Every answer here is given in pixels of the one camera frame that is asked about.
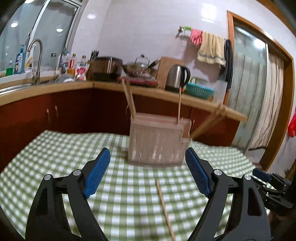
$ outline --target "blue bottle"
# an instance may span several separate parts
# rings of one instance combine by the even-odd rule
[[[15,72],[14,72],[14,74],[22,74],[24,72],[24,66],[25,66],[24,46],[25,45],[21,45],[20,52],[17,54],[17,57],[15,59]]]

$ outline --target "metal screw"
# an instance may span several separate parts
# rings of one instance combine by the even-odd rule
[[[49,179],[51,179],[51,177],[52,177],[51,175],[47,174],[45,175],[44,180],[48,181]]]
[[[216,169],[214,171],[214,173],[217,175],[217,176],[221,176],[222,175],[222,171],[220,169]]]
[[[251,176],[248,175],[248,174],[244,175],[244,178],[247,179],[247,180],[251,180]]]
[[[79,176],[81,174],[81,171],[80,170],[75,170],[74,172],[73,172],[73,175],[74,176]]]

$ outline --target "cooking pot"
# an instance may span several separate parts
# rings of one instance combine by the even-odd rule
[[[153,78],[156,77],[158,72],[158,70],[153,67],[158,63],[159,60],[156,60],[150,64],[150,60],[142,54],[140,57],[136,58],[135,63],[123,65],[122,68],[127,75],[132,77]]]
[[[122,73],[122,59],[114,57],[98,57],[93,61],[94,81],[116,81]]]

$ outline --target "pink rubber glove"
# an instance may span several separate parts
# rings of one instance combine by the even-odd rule
[[[193,44],[201,45],[202,44],[202,30],[192,29],[190,39]]]

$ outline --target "electric kettle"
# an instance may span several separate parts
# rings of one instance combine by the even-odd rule
[[[181,65],[173,65],[168,72],[165,90],[179,92],[179,88],[183,88],[190,80],[190,70]]]

